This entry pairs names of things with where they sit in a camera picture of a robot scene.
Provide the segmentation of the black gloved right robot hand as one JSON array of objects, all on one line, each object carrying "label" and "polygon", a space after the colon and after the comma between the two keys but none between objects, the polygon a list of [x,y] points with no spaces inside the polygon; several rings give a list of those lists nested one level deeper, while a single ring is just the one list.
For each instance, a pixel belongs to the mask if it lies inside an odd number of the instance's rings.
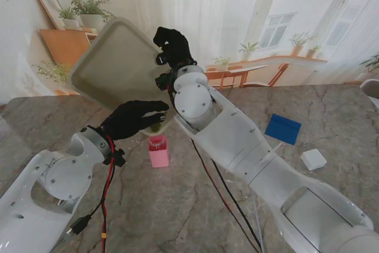
[{"label": "black gloved right robot hand", "polygon": [[168,64],[172,69],[177,65],[196,65],[192,58],[188,40],[175,29],[158,27],[153,42],[161,49],[155,59],[157,65]]}]

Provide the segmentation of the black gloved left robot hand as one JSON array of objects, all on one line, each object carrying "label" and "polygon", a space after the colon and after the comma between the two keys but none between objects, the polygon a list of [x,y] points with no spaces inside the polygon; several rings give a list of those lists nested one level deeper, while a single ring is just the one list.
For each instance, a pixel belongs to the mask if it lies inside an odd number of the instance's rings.
[{"label": "black gloved left robot hand", "polygon": [[105,139],[123,140],[165,120],[163,101],[128,101],[119,105],[95,130]]}]

